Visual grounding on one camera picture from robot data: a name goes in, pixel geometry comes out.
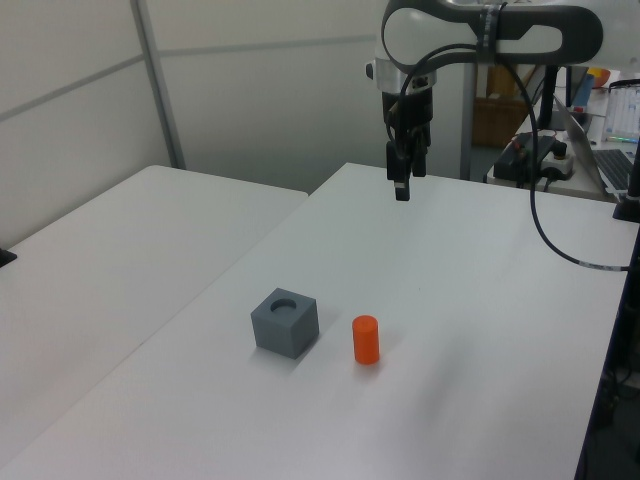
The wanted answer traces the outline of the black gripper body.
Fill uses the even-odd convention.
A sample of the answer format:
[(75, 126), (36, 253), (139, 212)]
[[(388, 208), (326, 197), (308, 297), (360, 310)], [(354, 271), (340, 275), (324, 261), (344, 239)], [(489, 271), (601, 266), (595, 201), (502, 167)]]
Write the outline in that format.
[(383, 120), (396, 132), (429, 127), (433, 119), (433, 82), (428, 76), (411, 80), (404, 96), (382, 93)]

